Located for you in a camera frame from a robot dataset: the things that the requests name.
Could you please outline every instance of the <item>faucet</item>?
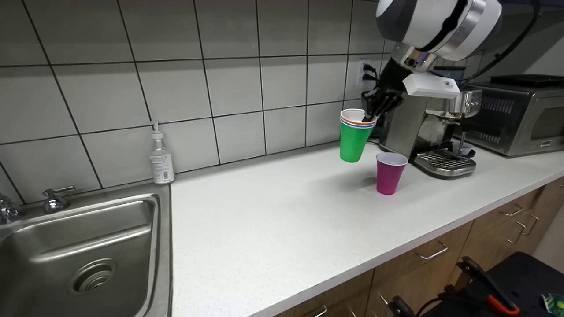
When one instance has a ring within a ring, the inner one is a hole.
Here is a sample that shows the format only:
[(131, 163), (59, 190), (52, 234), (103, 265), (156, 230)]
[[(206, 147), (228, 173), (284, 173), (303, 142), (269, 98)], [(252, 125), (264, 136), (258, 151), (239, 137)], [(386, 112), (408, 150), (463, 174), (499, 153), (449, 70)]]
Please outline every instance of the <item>faucet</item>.
[(23, 216), (25, 216), (25, 212), (20, 205), (0, 192), (0, 224), (16, 222)]
[(66, 191), (73, 191), (74, 189), (74, 186), (67, 186), (58, 188), (56, 190), (52, 188), (44, 190), (43, 195), (47, 197), (47, 199), (43, 202), (43, 212), (45, 212), (45, 214), (52, 214), (68, 208), (71, 205), (69, 201), (55, 194)]

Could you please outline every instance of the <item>microwave oven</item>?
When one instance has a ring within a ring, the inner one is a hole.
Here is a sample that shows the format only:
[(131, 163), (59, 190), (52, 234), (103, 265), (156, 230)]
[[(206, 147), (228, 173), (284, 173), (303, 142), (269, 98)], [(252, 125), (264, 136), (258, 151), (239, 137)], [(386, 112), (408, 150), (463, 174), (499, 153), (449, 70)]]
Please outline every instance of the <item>microwave oven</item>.
[(564, 86), (486, 82), (468, 87), (483, 91), (480, 111), (466, 119), (469, 142), (505, 156), (564, 149)]

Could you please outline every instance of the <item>soap dispenser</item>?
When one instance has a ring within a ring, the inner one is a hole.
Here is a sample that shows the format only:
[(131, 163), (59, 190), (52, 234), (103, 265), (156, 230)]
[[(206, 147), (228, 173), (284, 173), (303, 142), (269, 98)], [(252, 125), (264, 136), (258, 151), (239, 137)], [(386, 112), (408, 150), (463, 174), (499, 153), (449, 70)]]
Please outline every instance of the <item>soap dispenser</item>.
[(153, 181), (156, 184), (167, 184), (174, 181), (173, 158), (165, 147), (164, 134), (158, 129), (158, 121), (153, 122), (153, 152), (151, 165), (153, 167)]

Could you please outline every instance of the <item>sink drain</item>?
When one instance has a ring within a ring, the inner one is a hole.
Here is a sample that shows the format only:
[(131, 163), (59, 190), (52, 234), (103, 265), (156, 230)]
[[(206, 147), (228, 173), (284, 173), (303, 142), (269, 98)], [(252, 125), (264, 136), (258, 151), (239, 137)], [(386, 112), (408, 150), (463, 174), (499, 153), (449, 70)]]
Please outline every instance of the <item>sink drain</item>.
[(74, 273), (67, 292), (71, 295), (80, 295), (102, 287), (115, 272), (116, 262), (110, 258), (90, 262)]

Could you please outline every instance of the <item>red plastic cup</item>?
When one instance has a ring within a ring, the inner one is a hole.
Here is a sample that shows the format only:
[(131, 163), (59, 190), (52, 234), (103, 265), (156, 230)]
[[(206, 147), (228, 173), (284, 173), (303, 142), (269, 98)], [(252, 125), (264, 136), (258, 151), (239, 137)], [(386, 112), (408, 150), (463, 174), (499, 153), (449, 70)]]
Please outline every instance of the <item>red plastic cup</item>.
[(407, 162), (407, 157), (397, 153), (376, 155), (376, 190), (384, 195), (393, 195)]

